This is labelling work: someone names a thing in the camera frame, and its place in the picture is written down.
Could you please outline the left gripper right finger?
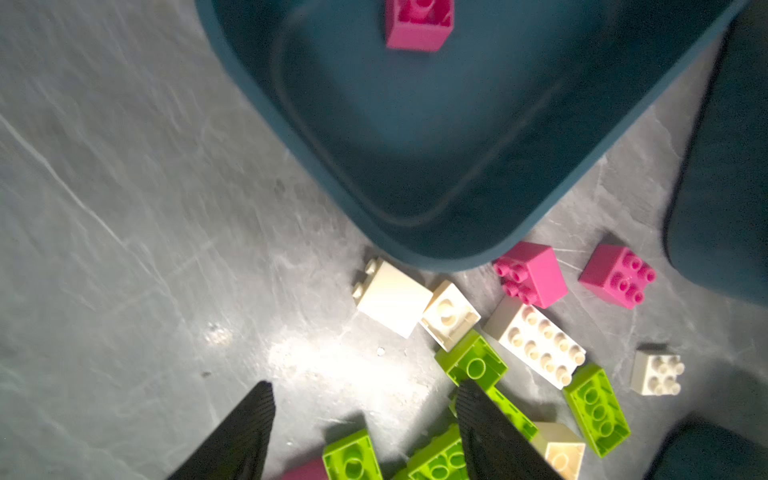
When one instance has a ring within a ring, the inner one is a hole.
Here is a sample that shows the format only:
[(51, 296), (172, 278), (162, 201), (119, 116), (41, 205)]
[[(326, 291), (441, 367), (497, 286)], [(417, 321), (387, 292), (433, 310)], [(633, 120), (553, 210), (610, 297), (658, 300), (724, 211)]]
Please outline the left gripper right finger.
[(561, 479), (475, 381), (461, 382), (456, 411), (470, 479)]

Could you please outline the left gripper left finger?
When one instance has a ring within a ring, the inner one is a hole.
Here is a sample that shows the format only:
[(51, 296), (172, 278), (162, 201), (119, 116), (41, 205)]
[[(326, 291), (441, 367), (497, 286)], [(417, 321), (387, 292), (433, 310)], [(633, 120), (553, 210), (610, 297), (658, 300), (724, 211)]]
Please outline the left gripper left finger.
[(276, 415), (260, 381), (169, 479), (261, 479)]

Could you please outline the pink long brick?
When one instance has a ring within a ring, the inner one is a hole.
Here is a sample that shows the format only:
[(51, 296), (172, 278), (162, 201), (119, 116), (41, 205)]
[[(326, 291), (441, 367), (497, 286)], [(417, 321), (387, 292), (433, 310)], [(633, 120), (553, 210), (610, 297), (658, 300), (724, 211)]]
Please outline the pink long brick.
[(328, 480), (328, 475), (321, 458), (311, 460), (299, 467), (286, 471), (281, 480)]

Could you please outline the green small square brick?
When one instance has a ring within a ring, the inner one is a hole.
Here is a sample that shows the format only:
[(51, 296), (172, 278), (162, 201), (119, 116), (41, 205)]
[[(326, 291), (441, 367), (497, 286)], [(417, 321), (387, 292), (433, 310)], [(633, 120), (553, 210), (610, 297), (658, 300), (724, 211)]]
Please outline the green small square brick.
[(509, 370), (477, 330), (470, 330), (450, 351), (439, 351), (435, 360), (454, 384), (472, 380), (483, 391), (493, 389)]

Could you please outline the pink small brick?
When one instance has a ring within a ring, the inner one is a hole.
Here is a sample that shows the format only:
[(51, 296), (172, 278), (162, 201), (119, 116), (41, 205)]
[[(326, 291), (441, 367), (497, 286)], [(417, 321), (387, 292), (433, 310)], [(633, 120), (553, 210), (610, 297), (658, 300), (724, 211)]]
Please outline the pink small brick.
[(385, 41), (389, 49), (437, 52), (454, 25), (454, 0), (386, 1)]
[(521, 241), (492, 263), (504, 293), (540, 309), (568, 294), (568, 288), (551, 246)]

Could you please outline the white square brick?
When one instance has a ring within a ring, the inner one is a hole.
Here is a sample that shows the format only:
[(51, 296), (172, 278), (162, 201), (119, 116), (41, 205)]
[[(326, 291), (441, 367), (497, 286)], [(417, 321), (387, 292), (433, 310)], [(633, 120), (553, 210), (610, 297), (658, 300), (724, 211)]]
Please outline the white square brick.
[(427, 287), (381, 257), (364, 268), (366, 278), (352, 290), (356, 308), (403, 338), (408, 338), (433, 297)]

